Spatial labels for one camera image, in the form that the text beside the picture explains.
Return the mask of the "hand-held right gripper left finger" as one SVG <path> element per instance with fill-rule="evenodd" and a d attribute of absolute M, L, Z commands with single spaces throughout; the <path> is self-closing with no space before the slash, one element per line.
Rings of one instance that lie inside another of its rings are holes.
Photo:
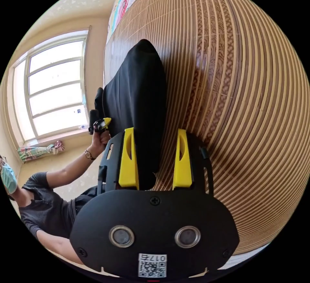
<path fill-rule="evenodd" d="M 119 186 L 125 189 L 139 190 L 139 174 L 133 128 L 124 130 Z"/>

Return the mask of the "person's left hand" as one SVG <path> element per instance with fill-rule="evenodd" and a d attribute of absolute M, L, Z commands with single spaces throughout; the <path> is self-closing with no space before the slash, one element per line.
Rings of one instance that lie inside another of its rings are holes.
<path fill-rule="evenodd" d="M 111 136 L 108 130 L 100 133 L 94 132 L 92 137 L 92 143 L 88 148 L 88 152 L 92 157 L 99 156 L 106 148 L 107 143 L 109 142 Z"/>

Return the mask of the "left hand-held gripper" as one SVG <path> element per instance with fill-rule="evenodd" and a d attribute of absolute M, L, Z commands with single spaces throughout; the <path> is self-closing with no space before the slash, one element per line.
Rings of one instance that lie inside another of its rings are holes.
<path fill-rule="evenodd" d="M 103 133 L 104 131 L 108 129 L 110 122 L 111 122 L 111 118 L 109 117 L 99 119 L 95 122 L 90 122 L 89 128 L 88 128 L 89 134 L 93 135 L 94 132 L 100 133 L 100 134 Z"/>

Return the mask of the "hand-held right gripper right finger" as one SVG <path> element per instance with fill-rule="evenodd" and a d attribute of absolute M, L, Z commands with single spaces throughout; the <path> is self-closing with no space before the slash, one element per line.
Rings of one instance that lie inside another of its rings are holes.
<path fill-rule="evenodd" d="M 192 175 L 187 133 L 184 129 L 178 129 L 172 187 L 190 188 L 191 185 Z"/>

